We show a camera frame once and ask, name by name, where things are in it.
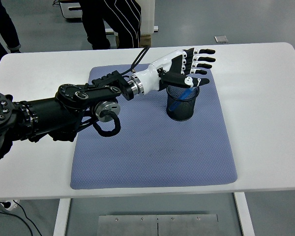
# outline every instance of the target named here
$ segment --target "robotic hand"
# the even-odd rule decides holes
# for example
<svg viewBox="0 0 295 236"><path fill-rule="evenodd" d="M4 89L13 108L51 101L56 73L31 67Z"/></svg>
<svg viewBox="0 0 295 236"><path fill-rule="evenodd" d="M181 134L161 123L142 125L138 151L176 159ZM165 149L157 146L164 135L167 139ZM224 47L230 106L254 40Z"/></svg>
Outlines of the robotic hand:
<svg viewBox="0 0 295 236"><path fill-rule="evenodd" d="M210 69L212 66L203 62L214 62L215 59L203 57L202 54L214 53L211 49L176 50L154 61L146 70L133 73L128 83L132 85L134 94L160 91L168 85L192 88L208 84L208 79L193 78L189 74L205 75L207 72L202 68Z"/></svg>

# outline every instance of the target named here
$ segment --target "striped pants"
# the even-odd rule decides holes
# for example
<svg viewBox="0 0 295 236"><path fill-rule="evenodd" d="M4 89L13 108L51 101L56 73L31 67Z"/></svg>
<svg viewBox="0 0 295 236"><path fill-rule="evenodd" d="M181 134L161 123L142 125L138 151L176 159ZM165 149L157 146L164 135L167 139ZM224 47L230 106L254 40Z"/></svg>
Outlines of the striped pants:
<svg viewBox="0 0 295 236"><path fill-rule="evenodd" d="M108 49L105 20L118 33L118 48L138 48L141 8L135 0L79 0L82 22L93 49Z"/></svg>

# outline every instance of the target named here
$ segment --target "cable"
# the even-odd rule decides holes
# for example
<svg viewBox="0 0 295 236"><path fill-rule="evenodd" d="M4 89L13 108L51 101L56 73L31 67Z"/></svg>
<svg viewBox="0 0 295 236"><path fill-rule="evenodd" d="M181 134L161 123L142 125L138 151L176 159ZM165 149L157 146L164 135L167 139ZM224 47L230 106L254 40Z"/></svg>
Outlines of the cable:
<svg viewBox="0 0 295 236"><path fill-rule="evenodd" d="M29 231L30 231L30 235L33 236L33 232L32 232L32 230L30 229L30 226L29 226L29 225L25 222L25 220L23 220L20 216L15 215L15 214L11 214L11 213L1 212L1 211L0 211L0 214L3 214L3 215L11 215L11 216L14 216L14 217L19 218L20 220L23 221L23 223L24 223L24 224L26 225L26 227L29 229Z"/></svg>
<svg viewBox="0 0 295 236"><path fill-rule="evenodd" d="M143 48L143 50L140 51L140 53L138 54L137 58L135 58L135 60L131 64L130 69L128 69L125 72L121 73L121 75L125 75L126 73L130 72L131 70L133 70L140 63L140 61L145 56L145 54L148 52L148 50L149 50L149 46L146 46L145 48Z"/></svg>
<svg viewBox="0 0 295 236"><path fill-rule="evenodd" d="M54 0L53 5L60 5L59 0Z"/></svg>
<svg viewBox="0 0 295 236"><path fill-rule="evenodd" d="M14 200L13 200L13 202L16 203L16 204L22 209L22 211L24 212L24 216L26 217L26 219L29 220L29 221L35 226L35 228L37 229L39 235L42 236L42 234L40 233L39 229L38 229L37 226L34 224L34 222L33 222L31 219L29 219L28 216L26 215L25 210L24 210L24 208L21 206L21 204L17 203L17 202L14 201Z"/></svg>

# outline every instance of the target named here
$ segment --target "robotic arm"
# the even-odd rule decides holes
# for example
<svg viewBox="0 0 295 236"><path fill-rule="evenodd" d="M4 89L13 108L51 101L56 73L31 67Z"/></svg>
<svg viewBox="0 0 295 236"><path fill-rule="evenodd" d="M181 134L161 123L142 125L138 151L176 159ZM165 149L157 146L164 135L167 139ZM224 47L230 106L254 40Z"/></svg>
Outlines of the robotic arm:
<svg viewBox="0 0 295 236"><path fill-rule="evenodd" d="M177 50L151 63L144 71L135 72L148 48L144 48L123 73L111 74L92 81L92 84L65 84L58 88L53 98L35 101L12 102L11 95L0 93L0 159L7 154L16 140L38 142L46 134L54 141L73 141L77 133L91 125L104 137L116 135L120 129L117 97L121 94L131 100L136 94L163 90L168 85L191 88L209 83L189 74L206 74L201 68L211 68L203 61L215 59L201 54L214 54L210 49ZM127 81L125 74L132 71ZM115 128L103 131L98 122L113 120Z"/></svg>

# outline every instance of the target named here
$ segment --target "mesh cup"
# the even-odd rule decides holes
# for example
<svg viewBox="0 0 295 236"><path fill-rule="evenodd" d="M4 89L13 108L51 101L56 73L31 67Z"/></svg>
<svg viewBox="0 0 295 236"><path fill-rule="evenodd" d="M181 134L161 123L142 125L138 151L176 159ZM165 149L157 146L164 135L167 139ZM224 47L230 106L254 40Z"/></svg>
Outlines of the mesh cup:
<svg viewBox="0 0 295 236"><path fill-rule="evenodd" d="M200 88L179 88L168 86L167 92L167 115L177 121L188 120L193 115L196 98Z"/></svg>

